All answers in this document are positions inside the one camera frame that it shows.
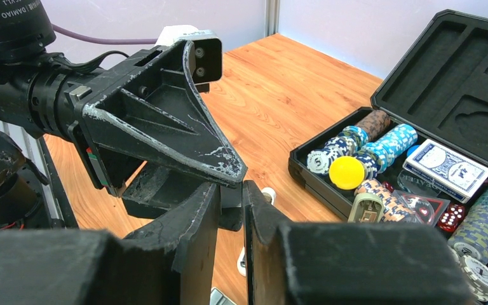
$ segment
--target wooden table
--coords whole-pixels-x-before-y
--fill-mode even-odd
[[[296,184],[287,171],[289,152],[356,108],[369,105],[381,80],[279,34],[224,55],[224,75],[203,98],[214,119],[248,166],[247,179],[272,187],[276,207],[295,221],[339,219]],[[96,190],[70,143],[46,138],[70,203],[83,229],[116,236],[146,224],[126,214],[120,200]],[[245,278],[236,261],[242,230],[218,233],[213,286],[246,304]]]

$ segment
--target yellow lid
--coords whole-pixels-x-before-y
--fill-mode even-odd
[[[330,180],[340,189],[356,189],[365,177],[362,162],[343,156],[334,160],[329,170]]]

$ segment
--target poker chip case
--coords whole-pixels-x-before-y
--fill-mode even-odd
[[[371,96],[371,107],[357,109],[290,152],[292,178],[342,220],[349,217],[354,190],[338,189],[328,176],[313,174],[306,158],[374,109],[390,115],[385,133],[405,123],[417,130],[416,144],[431,139],[488,167],[488,19],[437,13]],[[404,159],[397,158],[377,180],[398,186]]]

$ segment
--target dice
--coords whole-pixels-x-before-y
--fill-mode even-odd
[[[392,186],[390,183],[388,183],[388,182],[384,181],[384,182],[383,182],[383,186],[384,186],[384,187],[385,187],[385,188],[386,188],[386,189],[387,189],[389,192],[394,193],[395,189],[394,189],[394,187],[393,187],[393,186]]]
[[[446,232],[453,233],[465,217],[465,207],[457,203],[450,203],[446,211],[438,220],[438,227]]]

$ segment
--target open case lid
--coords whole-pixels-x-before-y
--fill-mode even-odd
[[[488,19],[435,15],[371,103],[488,166]]]

